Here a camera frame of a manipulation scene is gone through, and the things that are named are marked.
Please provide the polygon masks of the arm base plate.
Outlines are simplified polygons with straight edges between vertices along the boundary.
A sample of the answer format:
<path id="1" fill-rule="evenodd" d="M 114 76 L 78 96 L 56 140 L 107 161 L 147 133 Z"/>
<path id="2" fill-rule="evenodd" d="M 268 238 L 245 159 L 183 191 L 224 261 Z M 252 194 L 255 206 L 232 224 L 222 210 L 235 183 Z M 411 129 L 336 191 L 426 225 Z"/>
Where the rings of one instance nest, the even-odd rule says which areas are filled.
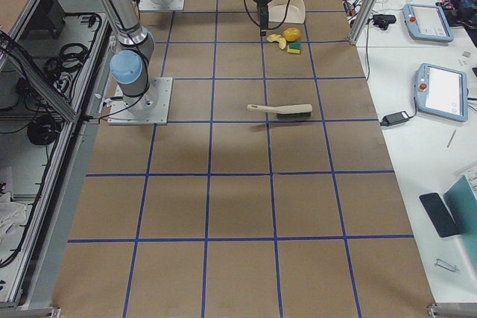
<path id="1" fill-rule="evenodd" d="M 182 11 L 185 0 L 140 0 L 139 10 L 145 13 Z"/>
<path id="2" fill-rule="evenodd" d="M 172 77 L 150 77 L 149 90 L 142 99 L 135 102 L 133 98 L 125 97 L 119 101 L 113 101 L 111 111 L 113 115 L 107 117 L 110 125 L 149 125 L 168 123 L 168 111 L 173 87 Z"/>

